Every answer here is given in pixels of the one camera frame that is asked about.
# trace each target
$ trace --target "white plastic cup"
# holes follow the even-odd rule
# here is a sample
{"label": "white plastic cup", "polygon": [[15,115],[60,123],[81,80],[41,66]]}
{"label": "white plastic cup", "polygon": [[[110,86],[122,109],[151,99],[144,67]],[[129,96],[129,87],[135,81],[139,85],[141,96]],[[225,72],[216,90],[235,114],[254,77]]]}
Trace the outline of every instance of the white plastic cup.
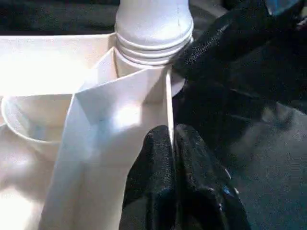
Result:
{"label": "white plastic cup", "polygon": [[4,97],[1,112],[12,132],[55,161],[70,101],[71,95]]}

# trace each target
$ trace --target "white cylinder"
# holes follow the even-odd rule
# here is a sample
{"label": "white cylinder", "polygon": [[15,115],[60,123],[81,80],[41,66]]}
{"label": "white cylinder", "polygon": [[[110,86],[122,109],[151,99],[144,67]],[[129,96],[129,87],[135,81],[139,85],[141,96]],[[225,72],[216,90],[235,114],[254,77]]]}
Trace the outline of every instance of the white cylinder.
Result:
{"label": "white cylinder", "polygon": [[115,30],[124,57],[141,65],[165,65],[191,41],[189,1],[121,0]]}

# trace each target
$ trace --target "white plastic container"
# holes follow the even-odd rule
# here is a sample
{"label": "white plastic container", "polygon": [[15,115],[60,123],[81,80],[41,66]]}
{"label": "white plastic container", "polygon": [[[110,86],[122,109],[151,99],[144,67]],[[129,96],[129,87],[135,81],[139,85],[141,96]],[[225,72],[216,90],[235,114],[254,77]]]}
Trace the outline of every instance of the white plastic container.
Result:
{"label": "white plastic container", "polygon": [[70,95],[4,97],[1,112],[11,131],[54,161],[70,101]]}

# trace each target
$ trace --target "black fabric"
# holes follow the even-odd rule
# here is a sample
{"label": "black fabric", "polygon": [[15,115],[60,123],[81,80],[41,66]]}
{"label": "black fabric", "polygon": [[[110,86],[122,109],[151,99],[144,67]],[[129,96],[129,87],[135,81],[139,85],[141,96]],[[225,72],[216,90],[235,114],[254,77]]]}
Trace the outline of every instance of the black fabric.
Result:
{"label": "black fabric", "polygon": [[178,125],[175,143],[173,156],[166,126],[146,135],[127,177],[119,229],[170,230],[179,217],[182,230],[249,230],[228,172],[197,131]]}
{"label": "black fabric", "polygon": [[300,24],[227,65],[209,55],[198,66],[202,76],[183,68],[192,80],[173,99],[175,122],[199,131],[229,169],[255,230],[307,226],[307,30]]}
{"label": "black fabric", "polygon": [[104,34],[119,0],[0,0],[2,35]]}
{"label": "black fabric", "polygon": [[192,127],[175,129],[182,229],[249,230],[244,207],[229,174]]}
{"label": "black fabric", "polygon": [[166,126],[145,137],[127,177],[120,230],[170,230],[177,198],[174,158]]}

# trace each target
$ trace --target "black glove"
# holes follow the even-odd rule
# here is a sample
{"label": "black glove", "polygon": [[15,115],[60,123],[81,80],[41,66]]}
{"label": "black glove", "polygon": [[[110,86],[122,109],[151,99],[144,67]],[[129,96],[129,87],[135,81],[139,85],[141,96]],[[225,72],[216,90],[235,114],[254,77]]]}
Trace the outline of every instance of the black glove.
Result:
{"label": "black glove", "polygon": [[175,129],[183,230],[249,230],[245,210],[227,170],[190,126]]}
{"label": "black glove", "polygon": [[179,213],[183,230],[249,230],[225,168],[193,128],[179,125],[175,133],[175,158],[166,126],[147,134],[127,177],[119,229],[170,230]]}
{"label": "black glove", "polygon": [[[303,6],[304,0],[279,0],[276,6],[270,0],[247,0],[217,19],[179,56],[173,70],[198,84],[213,80],[273,100],[283,99],[285,92],[292,94],[288,97],[299,99],[300,92],[306,91],[302,54],[293,55],[289,49],[295,47],[283,43],[290,36],[291,43],[298,43],[293,36],[301,23]],[[257,48],[276,37],[282,37],[283,41],[278,39],[274,45],[257,52]],[[244,61],[233,64],[246,55]]]}
{"label": "black glove", "polygon": [[170,230],[176,218],[175,169],[166,126],[145,137],[126,182],[120,230]]}

